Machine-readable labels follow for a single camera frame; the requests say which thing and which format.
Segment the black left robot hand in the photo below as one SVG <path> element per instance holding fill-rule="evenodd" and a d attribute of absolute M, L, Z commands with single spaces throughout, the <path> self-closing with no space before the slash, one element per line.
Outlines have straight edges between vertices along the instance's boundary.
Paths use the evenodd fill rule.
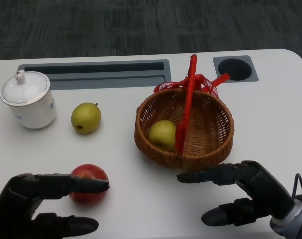
<path fill-rule="evenodd" d="M 60 217 L 56 213 L 33 217 L 43 200 L 58 200 L 70 193 L 102 193 L 109 181 L 83 179 L 71 174 L 20 174 L 0 193 L 0 239 L 63 239 L 90 234 L 99 223 L 92 218 Z"/>

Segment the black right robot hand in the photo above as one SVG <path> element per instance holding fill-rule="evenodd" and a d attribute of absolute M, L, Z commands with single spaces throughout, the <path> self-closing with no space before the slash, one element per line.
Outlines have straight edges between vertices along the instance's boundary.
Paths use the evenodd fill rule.
<path fill-rule="evenodd" d="M 294 200 L 288 191 L 255 161 L 218 164 L 204 171 L 181 173 L 177 179 L 181 183 L 236 184 L 249 195 L 203 214 L 201 220 L 207 226 L 241 226 L 269 215 L 283 219 L 294 207 Z"/>

